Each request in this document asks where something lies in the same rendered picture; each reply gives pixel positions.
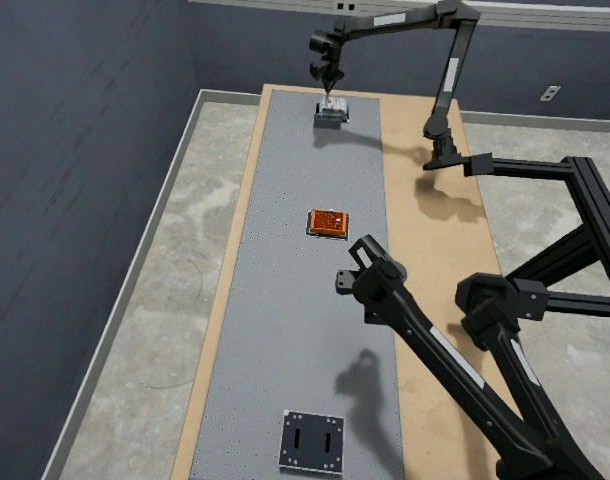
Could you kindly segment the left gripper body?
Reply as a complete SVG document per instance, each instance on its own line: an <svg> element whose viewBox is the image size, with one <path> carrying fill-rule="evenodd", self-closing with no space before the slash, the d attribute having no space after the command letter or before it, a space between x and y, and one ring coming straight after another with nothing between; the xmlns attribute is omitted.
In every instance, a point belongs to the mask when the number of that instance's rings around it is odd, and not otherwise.
<svg viewBox="0 0 610 480"><path fill-rule="evenodd" d="M379 324L379 325L384 325L385 323L382 322L379 317L377 315L374 315L375 313L373 311L368 311L367 308L364 306L364 322L368 323L368 324Z"/></svg>

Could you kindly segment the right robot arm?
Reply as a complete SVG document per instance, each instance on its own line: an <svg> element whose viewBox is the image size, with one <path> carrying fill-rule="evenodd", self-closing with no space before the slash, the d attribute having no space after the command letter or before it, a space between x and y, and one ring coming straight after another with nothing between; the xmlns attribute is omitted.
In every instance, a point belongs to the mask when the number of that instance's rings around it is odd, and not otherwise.
<svg viewBox="0 0 610 480"><path fill-rule="evenodd" d="M315 30L310 39L310 50L322 55L327 51L326 55L321 56L322 59L310 63L311 76L314 80L319 80L324 73L328 76L336 75L338 61L335 61L341 57L342 46L345 42L354 39L423 28L456 30L438 89L439 93L432 108L431 115L433 116L427 119L422 137L435 140L430 162L462 156L461 153L457 153L457 145L454 145L453 137L451 137L451 127L448 128L447 115L480 15L481 12L461 0L440 0L437 4L423 8L365 17L339 17L339 20L336 19L334 22L333 33ZM334 62L327 60L326 56Z"/></svg>

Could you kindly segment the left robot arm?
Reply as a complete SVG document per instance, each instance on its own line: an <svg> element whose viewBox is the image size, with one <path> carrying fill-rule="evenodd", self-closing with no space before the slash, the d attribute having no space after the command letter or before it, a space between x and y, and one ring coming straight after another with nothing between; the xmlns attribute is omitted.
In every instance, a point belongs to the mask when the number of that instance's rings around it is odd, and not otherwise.
<svg viewBox="0 0 610 480"><path fill-rule="evenodd" d="M338 269L336 293L353 294L404 340L495 448L499 480L606 480L578 447L524 357L505 283L473 280L460 322L473 344L491 353L524 421L424 314L404 286L408 273L400 262L370 234L348 252L360 268Z"/></svg>

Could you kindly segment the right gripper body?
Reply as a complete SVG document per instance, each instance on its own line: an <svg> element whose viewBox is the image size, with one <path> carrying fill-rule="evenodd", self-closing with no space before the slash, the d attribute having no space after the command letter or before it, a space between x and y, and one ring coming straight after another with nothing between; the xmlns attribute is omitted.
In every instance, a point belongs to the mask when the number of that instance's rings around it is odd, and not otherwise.
<svg viewBox="0 0 610 480"><path fill-rule="evenodd" d="M338 61L337 74L336 74L336 75L333 75L333 76L328 76L326 73L324 73L324 74L323 74L323 76L322 76L322 77L323 77L325 80L327 80L328 82L331 82L331 81L333 81L333 82L334 82L334 81L336 81L337 79L341 80L341 79L343 79L343 77L344 77L344 74L345 74L345 73L344 73L344 72L342 72L341 70L339 70L339 69L338 69L338 68L339 68L339 62L340 62L340 59L339 59L339 60L336 60L335 62L337 62L337 61ZM330 79L330 78L331 78L331 79Z"/></svg>

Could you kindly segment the orange grid rack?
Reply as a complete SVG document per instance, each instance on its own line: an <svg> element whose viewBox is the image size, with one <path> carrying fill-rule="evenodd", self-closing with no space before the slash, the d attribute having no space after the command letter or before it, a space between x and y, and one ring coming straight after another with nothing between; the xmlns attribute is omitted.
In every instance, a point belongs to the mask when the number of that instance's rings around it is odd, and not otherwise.
<svg viewBox="0 0 610 480"><path fill-rule="evenodd" d="M346 213L333 211L333 214L331 215L329 212L330 211L313 209L310 232L331 235L345 234ZM339 224L336 224L337 218L340 219Z"/></svg>

